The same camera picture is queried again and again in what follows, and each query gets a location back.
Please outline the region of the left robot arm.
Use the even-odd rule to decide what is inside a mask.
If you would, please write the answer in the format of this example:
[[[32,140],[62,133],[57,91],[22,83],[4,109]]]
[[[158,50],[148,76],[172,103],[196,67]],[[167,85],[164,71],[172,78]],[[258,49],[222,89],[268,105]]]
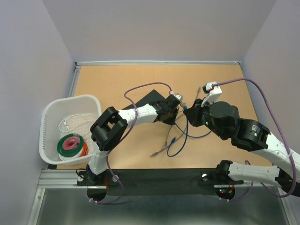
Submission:
[[[166,99],[126,110],[107,108],[90,128],[91,139],[98,146],[87,166],[88,179],[98,185],[104,181],[106,157],[121,142],[124,132],[143,123],[162,122],[172,125],[178,114],[182,96],[171,94]]]

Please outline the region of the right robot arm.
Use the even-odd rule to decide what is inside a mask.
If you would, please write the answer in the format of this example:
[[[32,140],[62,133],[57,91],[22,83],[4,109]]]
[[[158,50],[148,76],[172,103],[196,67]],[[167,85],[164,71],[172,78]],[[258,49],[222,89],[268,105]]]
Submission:
[[[216,170],[219,182],[255,181],[276,186],[293,196],[300,195],[300,156],[284,139],[276,138],[256,120],[240,118],[238,108],[227,102],[201,104],[202,100],[197,99],[191,108],[184,110],[192,126],[205,126],[220,139],[230,139],[232,146],[272,163],[271,166],[254,166],[223,160]]]

